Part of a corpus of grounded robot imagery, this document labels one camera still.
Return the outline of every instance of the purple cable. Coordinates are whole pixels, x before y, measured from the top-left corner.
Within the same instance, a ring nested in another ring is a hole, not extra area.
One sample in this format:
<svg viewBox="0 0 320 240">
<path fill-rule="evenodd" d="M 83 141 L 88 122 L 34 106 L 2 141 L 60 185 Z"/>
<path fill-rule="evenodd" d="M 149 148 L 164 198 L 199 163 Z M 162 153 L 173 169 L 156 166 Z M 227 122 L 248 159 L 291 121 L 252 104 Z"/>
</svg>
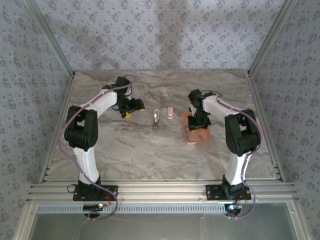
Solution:
<svg viewBox="0 0 320 240">
<path fill-rule="evenodd" d="M 99 212 L 96 212 L 96 211 L 92 211 L 88 214 L 88 217 L 87 219 L 88 220 L 93 220 L 95 221 L 96 219 L 97 220 L 102 220 L 102 219 L 106 219 L 110 216 L 112 216 L 113 214 L 115 214 L 116 210 L 118 209 L 118 198 L 117 196 L 110 190 L 104 188 L 103 186 L 100 186 L 98 184 L 96 184 L 95 182 L 91 181 L 90 178 L 86 175 L 86 173 L 82 170 L 81 166 L 79 165 L 78 161 L 77 161 L 77 158 L 75 157 L 75 155 L 69 155 L 63 148 L 62 148 L 62 145 L 61 145 L 61 139 L 63 137 L 63 135 L 65 134 L 65 131 L 67 129 L 67 127 L 70 125 L 70 123 L 76 118 L 76 116 L 78 116 L 84 109 L 86 109 L 87 107 L 89 107 L 90 105 L 94 104 L 96 101 L 98 101 L 102 96 L 104 96 L 105 94 L 111 92 L 111 91 L 114 91 L 114 90 L 119 90 L 119 89 L 125 89 L 125 88 L 128 88 L 130 86 L 132 86 L 135 82 L 136 82 L 136 77 L 134 75 L 131 75 L 131 74 L 128 74 L 128 75 L 125 75 L 125 77 L 128 77 L 128 76 L 132 76 L 134 77 L 134 80 L 129 83 L 128 85 L 125 85 L 125 86 L 119 86 L 119 87 L 115 87 L 115 88 L 112 88 L 112 89 L 109 89 L 101 94 L 99 94 L 97 97 L 95 97 L 91 102 L 89 102 L 88 104 L 84 105 L 83 107 L 81 107 L 68 121 L 67 123 L 65 124 L 65 126 L 62 128 L 61 132 L 60 132 L 60 135 L 58 137 L 58 147 L 59 147 L 59 150 L 68 158 L 70 158 L 73 163 L 76 165 L 76 167 L 79 169 L 80 173 L 83 175 L 83 177 L 89 182 L 91 183 L 93 186 L 107 192 L 108 194 L 110 194 L 112 197 L 114 197 L 115 199 L 115 207 L 113 209 L 113 211 L 109 214 L 107 214 L 106 216 L 104 217 L 99 217 L 99 218 L 90 218 L 90 215 L 95 213 L 95 214 L 99 214 L 101 215 Z"/>
<path fill-rule="evenodd" d="M 248 154 L 245 156 L 245 158 L 244 158 L 244 163 L 243 163 L 242 169 L 241 169 L 241 181 L 242 181 L 242 183 L 243 183 L 244 186 L 248 187 L 248 188 L 251 190 L 252 195 L 253 195 L 253 204 L 252 204 L 252 207 L 251 207 L 250 211 L 248 211 L 245 215 L 242 215 L 242 216 L 236 216 L 236 215 L 234 215 L 234 214 L 232 214 L 232 213 L 227 213 L 227 214 L 226 214 L 227 216 L 231 216 L 231 217 L 236 218 L 236 219 L 241 219 L 241 218 L 244 218 L 244 217 L 248 216 L 248 215 L 253 211 L 253 209 L 254 209 L 254 207 L 255 207 L 255 205 L 256 205 L 256 193 L 255 193 L 254 189 L 253 189 L 249 184 L 246 183 L 246 181 L 245 181 L 245 179 L 244 179 L 244 175 L 245 175 L 245 168 L 246 168 L 246 166 L 247 166 L 248 163 L 249 163 L 248 158 L 249 158 L 249 156 L 252 156 L 255 152 L 257 152 L 257 151 L 261 148 L 261 146 L 262 146 L 263 143 L 264 143 L 264 135 L 263 135 L 263 132 L 262 132 L 261 127 L 258 125 L 258 123 L 257 123 L 250 115 L 248 115 L 247 113 L 245 113 L 245 112 L 243 112 L 243 111 L 241 111 L 241 110 L 239 110 L 239 109 L 236 109 L 236 108 L 233 108 L 233 107 L 230 107 L 230 106 L 224 104 L 223 102 L 220 101 L 220 97 L 222 97 L 221 94 L 220 94 L 220 96 L 218 96 L 218 97 L 216 98 L 216 101 L 217 101 L 221 106 L 223 106 L 223 107 L 226 108 L 226 109 L 229 109 L 229 110 L 235 111 L 235 112 L 237 112 L 237 113 L 240 113 L 240 114 L 242 114 L 243 116 L 247 117 L 247 118 L 256 126 L 256 128 L 258 129 L 258 132 L 259 132 L 259 134 L 260 134 L 260 144 L 259 144 L 259 146 L 258 146 L 255 150 L 253 150 L 252 152 L 248 153 Z"/>
</svg>

